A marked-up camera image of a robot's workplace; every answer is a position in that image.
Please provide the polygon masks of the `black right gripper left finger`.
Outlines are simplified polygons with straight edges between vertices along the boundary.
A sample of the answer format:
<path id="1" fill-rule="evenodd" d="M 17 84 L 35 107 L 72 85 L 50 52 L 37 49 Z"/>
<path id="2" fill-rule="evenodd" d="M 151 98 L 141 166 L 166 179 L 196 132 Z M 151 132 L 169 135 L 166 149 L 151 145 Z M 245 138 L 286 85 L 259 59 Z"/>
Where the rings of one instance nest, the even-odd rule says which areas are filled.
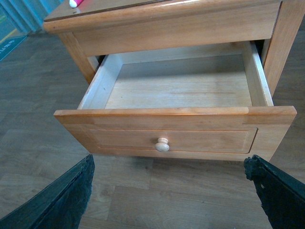
<path id="1" fill-rule="evenodd" d="M 91 194 L 95 163 L 86 156 L 0 220 L 2 229 L 77 229 Z"/>

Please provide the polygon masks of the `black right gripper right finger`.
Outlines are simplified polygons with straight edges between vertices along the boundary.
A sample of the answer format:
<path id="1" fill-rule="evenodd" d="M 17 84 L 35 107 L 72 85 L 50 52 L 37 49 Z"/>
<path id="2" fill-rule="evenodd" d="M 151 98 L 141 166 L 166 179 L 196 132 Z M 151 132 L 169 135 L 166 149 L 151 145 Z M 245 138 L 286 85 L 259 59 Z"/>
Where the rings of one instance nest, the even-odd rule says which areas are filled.
<path id="1" fill-rule="evenodd" d="M 305 227 L 305 184 L 258 155 L 244 160 L 246 178 L 253 181 L 261 207 L 274 229 Z"/>

